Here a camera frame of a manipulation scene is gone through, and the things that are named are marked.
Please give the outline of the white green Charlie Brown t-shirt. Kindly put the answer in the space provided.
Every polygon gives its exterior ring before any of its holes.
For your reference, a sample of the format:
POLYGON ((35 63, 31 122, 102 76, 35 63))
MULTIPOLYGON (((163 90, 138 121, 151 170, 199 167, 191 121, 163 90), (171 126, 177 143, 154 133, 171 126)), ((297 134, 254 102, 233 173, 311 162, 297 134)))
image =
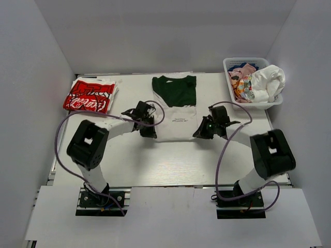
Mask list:
POLYGON ((154 100, 162 106, 155 112, 156 141, 186 142, 193 140, 198 129, 197 77, 187 75, 171 78, 164 75, 152 78, 154 100))

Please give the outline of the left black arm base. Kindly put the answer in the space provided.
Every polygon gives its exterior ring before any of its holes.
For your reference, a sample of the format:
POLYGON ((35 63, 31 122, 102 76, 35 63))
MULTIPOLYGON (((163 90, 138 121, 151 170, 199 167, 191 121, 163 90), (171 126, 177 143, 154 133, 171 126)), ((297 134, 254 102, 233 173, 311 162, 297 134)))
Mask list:
POLYGON ((122 211, 114 200, 103 196, 97 196, 84 188, 80 189, 76 216, 118 216, 124 217, 130 203, 130 189, 110 189, 109 194, 116 199, 122 211))

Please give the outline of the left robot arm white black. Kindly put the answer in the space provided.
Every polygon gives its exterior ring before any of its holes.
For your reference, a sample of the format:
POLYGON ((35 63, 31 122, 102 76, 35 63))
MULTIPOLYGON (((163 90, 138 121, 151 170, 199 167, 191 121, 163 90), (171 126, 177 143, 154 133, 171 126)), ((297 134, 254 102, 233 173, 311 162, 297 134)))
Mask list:
POLYGON ((100 122, 83 120, 67 147, 67 155, 78 166, 87 188, 95 193, 107 194, 106 182, 100 163, 109 140, 138 131, 140 135, 156 138, 153 104, 139 101, 135 108, 100 122))

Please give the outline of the white colourful print t-shirt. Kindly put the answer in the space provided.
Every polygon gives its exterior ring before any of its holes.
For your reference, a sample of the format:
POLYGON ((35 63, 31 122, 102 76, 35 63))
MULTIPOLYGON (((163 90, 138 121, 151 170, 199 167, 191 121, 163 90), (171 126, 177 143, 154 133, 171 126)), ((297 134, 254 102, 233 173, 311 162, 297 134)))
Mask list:
POLYGON ((252 74, 250 82, 255 96, 251 103, 271 103, 285 87, 285 73, 281 68, 269 65, 252 74))

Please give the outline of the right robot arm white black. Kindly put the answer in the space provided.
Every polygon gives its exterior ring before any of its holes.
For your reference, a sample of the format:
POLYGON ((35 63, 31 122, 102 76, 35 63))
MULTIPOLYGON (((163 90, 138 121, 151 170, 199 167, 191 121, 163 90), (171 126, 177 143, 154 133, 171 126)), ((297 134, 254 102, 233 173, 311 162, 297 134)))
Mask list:
POLYGON ((249 126, 252 118, 246 123, 231 121, 225 106, 210 106, 209 112, 208 116, 203 117, 200 126, 192 136, 211 140, 214 135, 217 135, 226 140, 215 174, 215 190, 219 199, 230 202, 246 198, 263 189, 277 176, 292 171, 296 167, 291 148, 281 130, 273 129, 258 133, 249 126), (231 141, 251 149, 254 167, 246 176, 235 182, 232 197, 225 198, 218 190, 218 174, 225 150, 231 141))

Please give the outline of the pink orange print t-shirt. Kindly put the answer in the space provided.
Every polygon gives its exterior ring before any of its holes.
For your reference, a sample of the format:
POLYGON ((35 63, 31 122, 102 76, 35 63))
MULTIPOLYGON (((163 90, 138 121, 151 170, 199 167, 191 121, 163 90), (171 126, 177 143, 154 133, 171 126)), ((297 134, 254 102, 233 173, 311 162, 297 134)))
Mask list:
POLYGON ((252 74, 256 72, 255 68, 250 65, 240 66, 228 71, 235 101, 238 103, 251 103, 255 98, 251 88, 252 74))

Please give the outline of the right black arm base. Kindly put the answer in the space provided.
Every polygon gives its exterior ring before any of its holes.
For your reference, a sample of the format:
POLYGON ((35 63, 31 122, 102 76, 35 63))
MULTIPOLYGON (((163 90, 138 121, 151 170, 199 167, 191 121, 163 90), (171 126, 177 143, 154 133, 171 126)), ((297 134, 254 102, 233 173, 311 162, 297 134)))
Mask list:
POLYGON ((221 200, 217 194, 213 194, 210 198, 216 203, 217 219, 219 220, 266 218, 261 192, 229 202, 221 200))

